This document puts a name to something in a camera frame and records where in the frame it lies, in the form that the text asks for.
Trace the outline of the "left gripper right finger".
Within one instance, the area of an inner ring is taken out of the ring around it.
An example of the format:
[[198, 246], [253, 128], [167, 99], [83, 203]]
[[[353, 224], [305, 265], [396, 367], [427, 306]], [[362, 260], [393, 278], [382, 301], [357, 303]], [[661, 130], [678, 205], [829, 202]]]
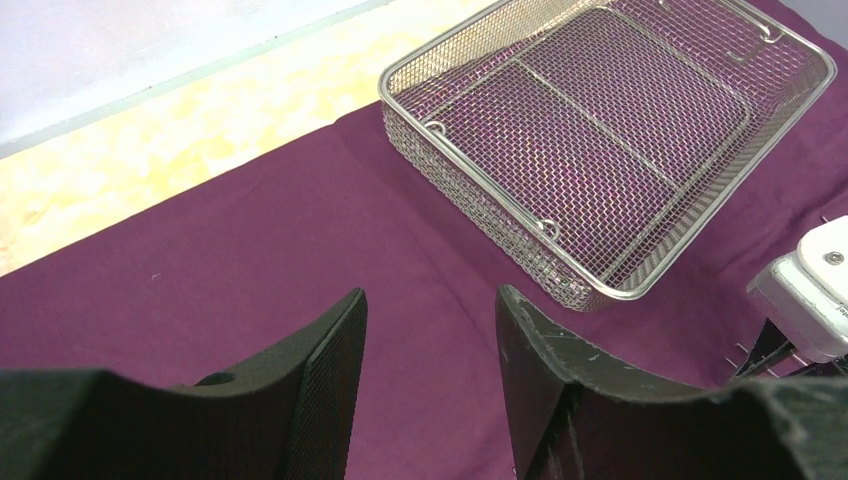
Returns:
[[641, 370], [496, 295], [500, 371], [521, 479], [843, 479], [847, 364], [702, 389]]

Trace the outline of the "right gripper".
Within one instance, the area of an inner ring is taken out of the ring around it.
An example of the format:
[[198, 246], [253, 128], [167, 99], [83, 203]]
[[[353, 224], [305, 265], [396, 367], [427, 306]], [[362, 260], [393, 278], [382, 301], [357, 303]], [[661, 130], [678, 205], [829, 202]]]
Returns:
[[773, 368], [789, 359], [799, 365], [797, 369], [789, 373], [789, 376], [847, 378], [847, 356], [826, 363], [803, 360], [797, 353], [795, 345], [770, 319], [766, 319], [750, 349], [747, 349], [741, 343], [737, 343], [736, 346], [746, 354], [746, 358], [740, 365], [736, 365], [731, 359], [728, 359], [728, 363], [735, 368], [730, 377], [731, 380], [762, 375], [763, 373], [780, 378], [780, 375], [776, 374]]

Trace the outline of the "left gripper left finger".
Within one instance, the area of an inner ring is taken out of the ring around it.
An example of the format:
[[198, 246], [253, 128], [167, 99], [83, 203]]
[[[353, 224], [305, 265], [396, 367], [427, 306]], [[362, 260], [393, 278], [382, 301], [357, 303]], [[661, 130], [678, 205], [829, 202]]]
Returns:
[[106, 369], [1, 373], [5, 479], [341, 479], [368, 304], [356, 288], [308, 325], [193, 385]]

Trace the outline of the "purple cloth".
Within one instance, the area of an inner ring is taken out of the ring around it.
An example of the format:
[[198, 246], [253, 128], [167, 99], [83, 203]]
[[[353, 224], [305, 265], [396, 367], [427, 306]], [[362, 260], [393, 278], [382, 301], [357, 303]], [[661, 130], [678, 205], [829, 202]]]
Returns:
[[506, 479], [499, 286], [637, 366], [701, 386], [760, 320], [749, 279], [847, 210], [847, 51], [830, 86], [642, 298], [554, 300], [407, 161], [372, 104], [1, 280], [5, 369], [104, 368], [190, 384], [368, 301], [351, 479]]

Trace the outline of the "metal mesh instrument tray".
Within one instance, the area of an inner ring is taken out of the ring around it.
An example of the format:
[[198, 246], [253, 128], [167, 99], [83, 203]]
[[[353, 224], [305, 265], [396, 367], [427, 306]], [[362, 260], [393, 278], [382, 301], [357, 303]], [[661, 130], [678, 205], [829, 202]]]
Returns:
[[644, 296], [836, 74], [745, 1], [498, 1], [378, 93], [398, 152], [588, 312]]

